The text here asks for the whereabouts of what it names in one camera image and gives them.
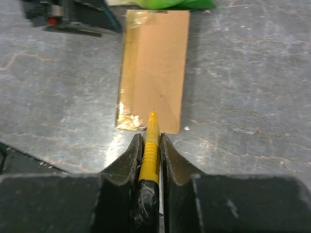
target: black device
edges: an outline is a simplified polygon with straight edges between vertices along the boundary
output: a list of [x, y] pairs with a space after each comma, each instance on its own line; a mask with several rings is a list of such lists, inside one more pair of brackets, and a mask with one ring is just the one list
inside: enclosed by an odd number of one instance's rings
[[122, 32], [104, 0], [22, 0], [22, 6], [33, 26], [46, 31], [98, 37]]
[[[311, 232], [311, 196], [296, 178], [208, 175], [160, 141], [165, 233]], [[0, 143], [0, 232], [144, 232], [133, 230], [143, 146], [136, 134], [102, 172], [69, 174]], [[149, 223], [148, 210], [141, 217]]]

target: brown cardboard piece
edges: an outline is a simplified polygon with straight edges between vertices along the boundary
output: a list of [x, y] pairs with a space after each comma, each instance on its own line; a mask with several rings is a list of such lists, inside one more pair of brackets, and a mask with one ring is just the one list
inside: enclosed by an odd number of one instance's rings
[[139, 127], [146, 127], [155, 110], [161, 132], [179, 133], [190, 14], [136, 10], [130, 14], [137, 15], [127, 23], [120, 91], [124, 95], [122, 83], [130, 83], [127, 112], [133, 120], [139, 118]]

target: yellow pen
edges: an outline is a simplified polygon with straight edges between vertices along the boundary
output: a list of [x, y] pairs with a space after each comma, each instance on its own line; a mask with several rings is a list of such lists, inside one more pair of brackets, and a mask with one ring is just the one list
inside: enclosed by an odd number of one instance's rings
[[135, 233], [156, 233], [159, 226], [160, 129], [157, 114], [150, 113], [143, 135], [144, 153], [133, 202], [132, 229]]

